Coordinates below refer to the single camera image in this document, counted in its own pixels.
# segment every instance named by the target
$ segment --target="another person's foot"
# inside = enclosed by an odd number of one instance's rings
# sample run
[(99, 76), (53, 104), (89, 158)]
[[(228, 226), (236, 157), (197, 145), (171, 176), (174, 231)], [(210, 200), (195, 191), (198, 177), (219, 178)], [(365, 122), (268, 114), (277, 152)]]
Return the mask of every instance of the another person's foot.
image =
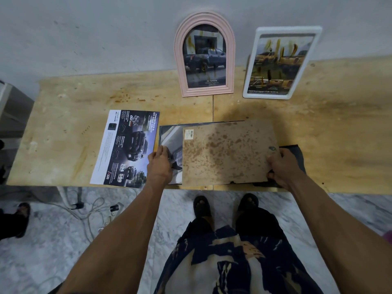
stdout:
[(27, 202), (23, 202), (23, 203), (19, 204), (18, 209), (15, 212), (15, 214), (23, 216), (26, 219), (26, 225), (23, 227), (22, 231), (18, 235), (15, 236), (16, 238), (21, 238), (25, 235), (27, 225), (29, 223), (30, 210), (31, 210), (30, 204), (28, 204)]
[(214, 229), (214, 220), (211, 216), (210, 204), (206, 197), (200, 195), (195, 198), (193, 201), (193, 211), (196, 217), (204, 218), (211, 225), (211, 228)]
[(242, 215), (245, 211), (255, 207), (259, 207), (259, 200), (257, 199), (256, 195), (252, 193), (246, 193), (239, 203), (235, 221), (237, 221), (239, 216)]

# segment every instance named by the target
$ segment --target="right hand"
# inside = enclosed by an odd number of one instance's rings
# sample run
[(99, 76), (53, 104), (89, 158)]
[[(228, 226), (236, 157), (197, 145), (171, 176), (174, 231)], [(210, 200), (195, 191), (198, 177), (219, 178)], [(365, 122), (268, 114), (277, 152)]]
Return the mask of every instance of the right hand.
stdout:
[(173, 178), (173, 169), (169, 162), (169, 150), (160, 145), (156, 152), (148, 155), (147, 182), (152, 185), (165, 186)]
[(305, 175), (299, 168), (296, 157), (287, 148), (279, 148), (280, 155), (267, 156), (267, 162), (274, 173), (267, 173), (267, 178), (274, 179), (277, 184), (286, 190), (290, 188), (290, 182)]

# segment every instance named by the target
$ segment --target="left hand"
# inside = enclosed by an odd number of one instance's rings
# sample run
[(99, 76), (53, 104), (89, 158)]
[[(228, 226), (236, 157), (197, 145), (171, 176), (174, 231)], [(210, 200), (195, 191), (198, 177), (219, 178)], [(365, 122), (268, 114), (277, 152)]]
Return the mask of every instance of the left hand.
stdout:
[(168, 148), (160, 145), (156, 152), (148, 155), (148, 161), (146, 183), (167, 185), (173, 178)]

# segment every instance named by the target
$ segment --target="photo frame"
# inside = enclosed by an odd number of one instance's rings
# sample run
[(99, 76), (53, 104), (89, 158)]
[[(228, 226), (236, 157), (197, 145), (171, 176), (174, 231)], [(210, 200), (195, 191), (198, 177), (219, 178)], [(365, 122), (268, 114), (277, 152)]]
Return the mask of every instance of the photo frame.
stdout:
[(227, 20), (215, 12), (188, 16), (174, 39), (183, 97), (234, 92), (236, 43)]
[(242, 96), (290, 99), (321, 31), (320, 26), (257, 28)]

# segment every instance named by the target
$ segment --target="black sandal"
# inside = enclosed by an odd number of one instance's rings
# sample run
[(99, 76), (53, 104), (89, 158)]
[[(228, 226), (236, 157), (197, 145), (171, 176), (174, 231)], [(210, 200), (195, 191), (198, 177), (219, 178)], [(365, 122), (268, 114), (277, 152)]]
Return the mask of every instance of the black sandal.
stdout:
[(239, 203), (238, 211), (246, 211), (254, 207), (259, 207), (259, 200), (257, 199), (256, 195), (252, 193), (246, 193)]
[(193, 201), (193, 211), (196, 217), (211, 217), (210, 204), (207, 198), (202, 195), (197, 196)]
[(26, 207), (27, 208), (26, 226), (24, 227), (22, 232), (20, 232), (18, 235), (15, 236), (16, 238), (21, 238), (26, 233), (27, 225), (29, 224), (29, 217), (30, 217), (30, 210), (31, 210), (30, 204), (28, 204), (27, 202), (23, 202), (23, 203), (19, 204), (18, 208), (20, 208), (20, 207)]

